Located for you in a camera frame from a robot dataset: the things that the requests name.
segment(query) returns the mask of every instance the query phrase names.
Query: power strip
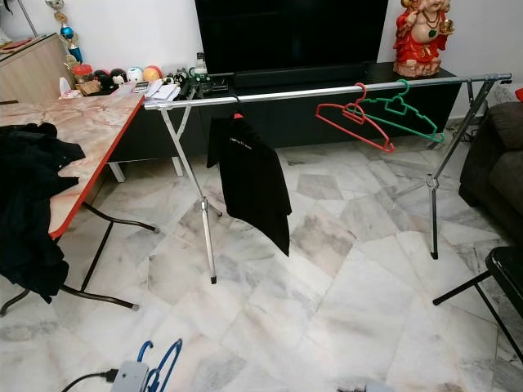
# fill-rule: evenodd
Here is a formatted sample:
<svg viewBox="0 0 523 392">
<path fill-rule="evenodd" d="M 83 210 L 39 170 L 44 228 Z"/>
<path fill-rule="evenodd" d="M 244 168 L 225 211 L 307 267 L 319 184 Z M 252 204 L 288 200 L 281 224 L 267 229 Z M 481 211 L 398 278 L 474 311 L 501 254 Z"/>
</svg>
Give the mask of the power strip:
<svg viewBox="0 0 523 392">
<path fill-rule="evenodd" d="M 143 362 L 122 363 L 111 392 L 145 392 L 149 367 Z"/>
</svg>

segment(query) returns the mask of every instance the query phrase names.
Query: red table edge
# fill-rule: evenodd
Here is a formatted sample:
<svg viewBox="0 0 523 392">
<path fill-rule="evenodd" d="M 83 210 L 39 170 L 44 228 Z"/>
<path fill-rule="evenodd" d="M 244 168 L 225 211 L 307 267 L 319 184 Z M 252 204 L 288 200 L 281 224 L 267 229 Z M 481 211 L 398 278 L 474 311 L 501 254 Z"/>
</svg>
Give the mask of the red table edge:
<svg viewBox="0 0 523 392">
<path fill-rule="evenodd" d="M 73 205 L 73 208 L 71 208 L 71 211 L 69 212 L 69 215 L 67 215 L 67 217 L 65 218 L 64 223 L 62 223 L 62 225 L 57 230 L 53 231 L 52 233 L 49 233 L 51 238 L 58 238 L 58 237 L 60 237 L 68 229 L 69 224 L 71 223 L 71 221 L 73 220 L 74 216 L 76 215 L 76 212 L 78 211 L 78 209 L 82 205 L 83 201 L 85 200 L 85 198 L 87 196 L 87 193 L 89 193 L 89 191 L 91 190 L 92 186 L 94 185 L 96 179 L 100 175 L 100 173 L 101 173 L 102 169 L 104 168 L 105 164 L 109 160 L 109 158 L 110 158 L 111 154 L 113 153 L 114 149 L 116 148 L 116 146 L 120 142 L 120 139 L 122 139 L 123 134 L 125 133 L 125 131 L 129 127 L 129 124 L 131 123 L 131 121 L 136 116 L 136 113 L 140 109 L 141 103 L 144 101 L 144 99 L 145 99 L 145 97 L 142 96 L 141 99 L 136 104 L 136 108 L 134 108 L 134 110 L 132 111 L 131 115 L 129 116 L 129 118 L 127 119 L 125 124 L 123 124 L 122 130 L 114 138 L 113 144 L 110 146 L 109 150 L 107 151 L 107 153 L 105 154 L 103 159 L 101 159 L 100 164 L 96 168 L 95 172 L 92 174 L 91 179 L 85 185 L 85 188 L 83 189 L 82 193 L 78 196 L 78 199 L 76 200 L 76 203 Z"/>
</svg>

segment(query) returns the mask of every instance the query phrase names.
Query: black chair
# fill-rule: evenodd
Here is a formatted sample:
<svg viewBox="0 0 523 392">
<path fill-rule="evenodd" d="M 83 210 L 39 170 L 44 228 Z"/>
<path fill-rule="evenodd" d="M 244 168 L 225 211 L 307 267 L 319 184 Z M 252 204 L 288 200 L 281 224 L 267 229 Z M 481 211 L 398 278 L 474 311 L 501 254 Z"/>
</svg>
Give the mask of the black chair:
<svg viewBox="0 0 523 392">
<path fill-rule="evenodd" d="M 505 324 L 490 304 L 485 293 L 478 285 L 479 282 L 487 279 L 489 276 L 494 276 L 498 285 L 503 289 L 510 302 L 514 305 L 517 312 L 523 317 L 523 250 L 518 247 L 496 247 L 493 249 L 485 260 L 488 268 L 483 274 L 476 276 L 474 279 L 456 287 L 454 290 L 447 292 L 443 296 L 436 298 L 432 303 L 439 305 L 441 302 L 447 301 L 449 298 L 467 290 L 474 286 L 480 293 L 481 298 L 489 307 L 490 313 L 494 316 L 503 333 L 507 337 L 511 346 L 516 351 L 520 361 L 523 362 L 523 354 L 521 353 L 516 342 L 508 332 Z"/>
</svg>

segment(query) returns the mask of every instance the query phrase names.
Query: clothes drying rack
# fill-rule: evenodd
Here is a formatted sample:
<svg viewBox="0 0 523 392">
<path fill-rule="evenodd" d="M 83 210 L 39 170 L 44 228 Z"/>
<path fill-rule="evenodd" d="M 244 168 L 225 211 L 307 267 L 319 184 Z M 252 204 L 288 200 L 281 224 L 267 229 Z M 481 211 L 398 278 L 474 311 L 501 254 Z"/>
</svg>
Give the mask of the clothes drying rack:
<svg viewBox="0 0 523 392">
<path fill-rule="evenodd" d="M 445 156 L 441 159 L 440 164 L 437 169 L 432 173 L 428 174 L 426 178 L 426 185 L 429 191 L 429 208 L 431 214 L 431 256 L 433 259 L 438 258 L 438 243 L 437 243 L 437 209 L 436 209 L 436 191 L 438 190 L 439 177 L 445 166 L 449 162 L 452 154 L 458 147 L 459 141 L 463 138 L 463 135 L 467 131 L 468 127 L 471 125 L 472 120 L 476 116 L 477 112 L 480 110 L 481 106 L 485 102 L 487 95 L 492 89 L 493 85 L 502 80 L 510 80 L 512 78 L 511 73 L 492 73 L 481 76 L 475 76 L 470 78 L 438 78 L 438 79 L 419 79 L 409 81 L 411 88 L 415 87 L 427 87 L 427 86 L 436 86 L 436 85 L 445 85 L 445 84 L 463 84 L 466 83 L 469 92 L 470 99 L 470 109 L 465 116 L 465 119 L 461 123 L 457 133 L 455 134 L 453 140 L 450 142 L 447 150 L 445 151 Z M 474 97 L 472 92 L 472 84 L 474 82 L 483 82 L 481 89 L 479 90 L 476 97 Z M 387 82 L 387 83 L 376 83 L 369 84 L 366 86 L 367 91 L 381 91 L 381 90 L 391 90 L 395 88 L 403 88 L 405 84 L 402 82 Z M 186 129 L 187 119 L 189 118 L 190 111 L 193 107 L 196 106 L 210 106 L 210 105 L 226 105 L 226 104 L 236 104 L 238 100 L 242 103 L 248 102 L 259 102 L 266 100 L 291 100 L 294 98 L 306 98 L 311 96 L 332 96 L 339 94 L 347 94 L 354 92 L 362 92 L 362 88 L 358 86 L 346 86 L 346 87 L 332 87 L 332 88 L 320 88 L 315 90 L 299 90 L 299 91 L 286 91 L 286 92 L 276 92 L 268 94 L 255 94 L 250 96 L 239 96 L 238 98 L 234 96 L 227 96 L 222 98 L 207 98 L 200 100 L 193 100 L 195 91 L 193 90 L 188 100 L 178 100 L 173 102 L 154 102 L 147 101 L 145 103 L 145 110 L 159 110 L 162 114 L 165 125 L 171 135 L 172 141 L 177 149 L 177 152 L 180 156 L 180 159 L 183 163 L 184 168 L 187 171 L 187 176 L 190 178 L 193 186 L 195 187 L 198 195 L 200 197 L 200 206 L 202 211 L 203 219 L 203 230 L 205 233 L 205 242 L 207 245 L 207 256 L 208 263 L 211 274 L 211 283 L 214 284 L 217 282 L 216 276 L 216 267 L 214 264 L 214 255 L 212 252 L 212 240 L 211 240 L 211 230 L 209 229 L 208 223 L 208 207 L 211 206 L 212 210 L 218 216 L 221 215 L 221 212 L 215 208 L 211 203 L 208 202 L 207 198 L 202 192 L 201 187 L 194 175 L 194 172 L 190 166 L 189 161 L 187 160 L 186 154 L 181 146 L 180 138 Z M 177 130 L 175 130 L 172 125 L 171 119 L 169 118 L 168 111 L 176 108 L 185 108 L 183 117 L 181 118 L 180 125 Z"/>
</svg>

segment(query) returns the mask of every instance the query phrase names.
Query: sofa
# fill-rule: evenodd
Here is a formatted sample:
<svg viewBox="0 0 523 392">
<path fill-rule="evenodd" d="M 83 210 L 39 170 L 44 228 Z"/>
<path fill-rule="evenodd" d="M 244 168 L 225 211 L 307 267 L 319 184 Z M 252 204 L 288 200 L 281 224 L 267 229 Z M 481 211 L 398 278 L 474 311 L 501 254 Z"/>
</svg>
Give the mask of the sofa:
<svg viewBox="0 0 523 392">
<path fill-rule="evenodd" d="M 481 205 L 523 246 L 523 104 L 489 109 L 461 174 L 459 194 Z"/>
</svg>

